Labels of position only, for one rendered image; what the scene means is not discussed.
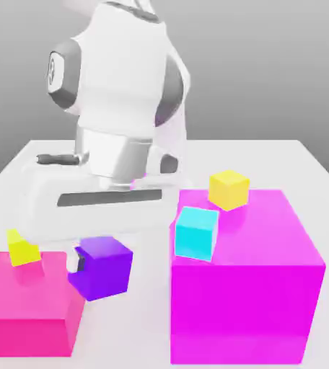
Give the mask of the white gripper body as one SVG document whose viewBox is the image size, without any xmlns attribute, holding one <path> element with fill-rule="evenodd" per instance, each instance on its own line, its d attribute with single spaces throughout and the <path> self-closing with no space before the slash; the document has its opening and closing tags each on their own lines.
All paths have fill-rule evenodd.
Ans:
<svg viewBox="0 0 329 369">
<path fill-rule="evenodd" d="M 117 190 L 79 166 L 22 170 L 19 232 L 31 243 L 112 236 L 172 222 L 172 175 Z"/>
</svg>

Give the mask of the small purple cube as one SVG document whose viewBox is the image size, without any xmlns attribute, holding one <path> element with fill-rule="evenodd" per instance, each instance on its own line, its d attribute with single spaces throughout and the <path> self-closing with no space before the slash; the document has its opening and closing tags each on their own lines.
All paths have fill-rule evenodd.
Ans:
<svg viewBox="0 0 329 369">
<path fill-rule="evenodd" d="M 133 252 L 112 236 L 85 238 L 75 248 L 78 269 L 68 274 L 69 282 L 87 301 L 124 293 Z"/>
</svg>

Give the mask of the small lime cube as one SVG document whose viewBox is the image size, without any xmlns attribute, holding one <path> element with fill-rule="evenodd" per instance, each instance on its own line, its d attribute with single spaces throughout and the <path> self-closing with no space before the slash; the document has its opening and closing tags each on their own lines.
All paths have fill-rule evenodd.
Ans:
<svg viewBox="0 0 329 369">
<path fill-rule="evenodd" d="M 6 231 L 6 240 L 13 267 L 41 260 L 38 246 L 30 244 L 15 228 Z"/>
</svg>

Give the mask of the small cyan cube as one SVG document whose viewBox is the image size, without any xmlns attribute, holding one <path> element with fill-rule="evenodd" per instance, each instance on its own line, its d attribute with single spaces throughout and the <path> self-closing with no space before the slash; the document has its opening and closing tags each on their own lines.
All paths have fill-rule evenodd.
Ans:
<svg viewBox="0 0 329 369">
<path fill-rule="evenodd" d="M 219 230 L 219 212 L 184 206 L 175 224 L 175 255 L 210 262 Z"/>
</svg>

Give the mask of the small yellow cube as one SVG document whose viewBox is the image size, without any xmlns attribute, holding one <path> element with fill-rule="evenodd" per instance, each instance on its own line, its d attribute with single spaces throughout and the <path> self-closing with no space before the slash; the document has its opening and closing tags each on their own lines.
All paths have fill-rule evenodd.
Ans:
<svg viewBox="0 0 329 369">
<path fill-rule="evenodd" d="M 248 203 L 250 180 L 233 170 L 226 170 L 209 177 L 211 203 L 222 210 L 230 211 Z"/>
</svg>

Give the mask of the large pink box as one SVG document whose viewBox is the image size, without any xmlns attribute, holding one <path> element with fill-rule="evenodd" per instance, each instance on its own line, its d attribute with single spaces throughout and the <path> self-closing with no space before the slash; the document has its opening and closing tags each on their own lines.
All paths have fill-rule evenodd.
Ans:
<svg viewBox="0 0 329 369">
<path fill-rule="evenodd" d="M 0 357 L 69 357 L 85 299 L 67 278 L 66 254 L 14 267 L 0 252 Z"/>
</svg>

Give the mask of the large magenta box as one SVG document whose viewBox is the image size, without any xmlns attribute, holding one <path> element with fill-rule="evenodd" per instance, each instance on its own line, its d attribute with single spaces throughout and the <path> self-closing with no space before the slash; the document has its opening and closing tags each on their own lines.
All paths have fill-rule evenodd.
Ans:
<svg viewBox="0 0 329 369">
<path fill-rule="evenodd" d="M 170 255 L 171 363 L 300 363 L 324 274 L 284 193 L 251 190 L 210 262 Z"/>
</svg>

